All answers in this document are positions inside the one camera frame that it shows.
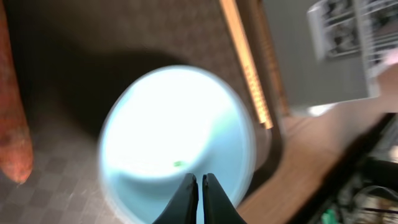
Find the grey dishwasher rack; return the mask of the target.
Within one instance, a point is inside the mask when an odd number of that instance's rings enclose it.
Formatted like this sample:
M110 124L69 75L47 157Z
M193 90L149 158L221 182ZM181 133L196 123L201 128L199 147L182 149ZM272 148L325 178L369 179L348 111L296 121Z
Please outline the grey dishwasher rack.
M317 60L358 56L370 77L391 67L383 58L397 48L397 0L322 0L307 19Z

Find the light blue large bowl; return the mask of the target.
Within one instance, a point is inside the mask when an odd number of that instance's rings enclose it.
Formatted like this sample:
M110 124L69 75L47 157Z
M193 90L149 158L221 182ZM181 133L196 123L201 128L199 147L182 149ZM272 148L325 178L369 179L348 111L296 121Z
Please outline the light blue large bowl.
M152 223L186 174L212 173L234 207L256 163L251 117L220 77L187 65L158 68L129 85L98 143L99 181L123 223Z

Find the brown serving tray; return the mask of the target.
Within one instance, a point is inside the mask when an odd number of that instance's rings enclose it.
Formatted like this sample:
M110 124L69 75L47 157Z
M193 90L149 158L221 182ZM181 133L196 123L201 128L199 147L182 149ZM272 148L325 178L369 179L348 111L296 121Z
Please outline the brown serving tray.
M256 118L221 3L6 1L34 147L24 184L1 177L2 223L126 223L98 182L97 142L120 94L145 73L193 65Z

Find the orange carrot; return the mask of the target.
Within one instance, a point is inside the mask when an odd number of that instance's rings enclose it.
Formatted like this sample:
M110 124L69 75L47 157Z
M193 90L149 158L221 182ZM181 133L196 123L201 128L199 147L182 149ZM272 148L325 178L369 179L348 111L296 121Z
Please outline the orange carrot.
M22 184L33 165L32 141L14 68L6 10L1 3L1 171Z

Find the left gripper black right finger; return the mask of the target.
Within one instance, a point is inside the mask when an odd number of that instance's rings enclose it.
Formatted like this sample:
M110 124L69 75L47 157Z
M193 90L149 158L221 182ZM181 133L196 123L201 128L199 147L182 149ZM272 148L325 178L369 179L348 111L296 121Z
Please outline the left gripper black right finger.
M214 174L202 180L204 224L246 224Z

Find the wooden chopstick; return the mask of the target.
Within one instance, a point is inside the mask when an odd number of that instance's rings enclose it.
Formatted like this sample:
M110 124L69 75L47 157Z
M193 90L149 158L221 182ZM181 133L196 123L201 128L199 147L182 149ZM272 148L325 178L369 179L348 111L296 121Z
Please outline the wooden chopstick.
M262 53L265 56L265 64L272 87L275 92L279 110L283 116L290 116L289 104L285 96L278 59L272 40L271 29L267 20L263 0L249 0L249 8L253 16L255 30L260 38Z
M267 102L262 90L254 58L252 56L246 32L235 0L219 0L226 23L231 34L244 79L254 105L259 123L266 129L274 127Z

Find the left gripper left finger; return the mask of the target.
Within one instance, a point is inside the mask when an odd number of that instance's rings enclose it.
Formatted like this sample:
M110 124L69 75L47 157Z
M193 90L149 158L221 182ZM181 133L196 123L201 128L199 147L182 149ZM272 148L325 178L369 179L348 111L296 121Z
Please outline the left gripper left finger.
M194 174L188 173L153 224L196 224L197 208L197 178Z

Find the pink cup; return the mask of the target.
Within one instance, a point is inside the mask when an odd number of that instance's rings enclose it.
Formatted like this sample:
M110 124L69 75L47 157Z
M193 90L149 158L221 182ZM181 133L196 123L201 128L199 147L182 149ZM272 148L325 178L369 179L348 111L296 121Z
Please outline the pink cup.
M398 48L392 49L385 54L383 58L383 64L392 66L398 63Z

